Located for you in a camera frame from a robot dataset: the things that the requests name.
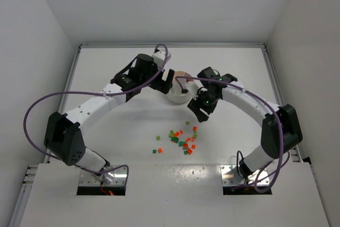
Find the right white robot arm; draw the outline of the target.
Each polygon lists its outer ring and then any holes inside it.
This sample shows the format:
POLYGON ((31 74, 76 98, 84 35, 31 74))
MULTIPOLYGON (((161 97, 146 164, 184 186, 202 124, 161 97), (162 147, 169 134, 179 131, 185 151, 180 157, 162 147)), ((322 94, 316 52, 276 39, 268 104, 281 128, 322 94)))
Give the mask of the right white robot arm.
POLYGON ((280 106, 265 101, 247 90, 233 75, 218 76, 211 67, 203 69, 197 79, 202 83, 201 87, 189 79, 182 90, 191 95, 188 108, 199 122, 207 121, 218 101, 224 100, 241 109, 261 127, 259 146, 239 162, 241 177, 250 176, 303 140, 298 115, 292 105, 280 106))

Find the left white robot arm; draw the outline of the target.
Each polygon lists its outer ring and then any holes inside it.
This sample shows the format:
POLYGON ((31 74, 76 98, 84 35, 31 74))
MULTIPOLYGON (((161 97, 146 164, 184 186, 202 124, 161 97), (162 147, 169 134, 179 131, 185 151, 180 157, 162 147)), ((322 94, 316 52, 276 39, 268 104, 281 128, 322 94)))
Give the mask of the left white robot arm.
POLYGON ((163 79, 164 65, 171 58, 164 51, 138 54, 101 90, 78 107, 63 114, 53 113, 47 123, 44 145, 67 166, 77 166, 101 175, 110 163, 88 148, 83 135, 114 108, 141 92, 141 85, 167 94, 172 87, 174 70, 163 79))

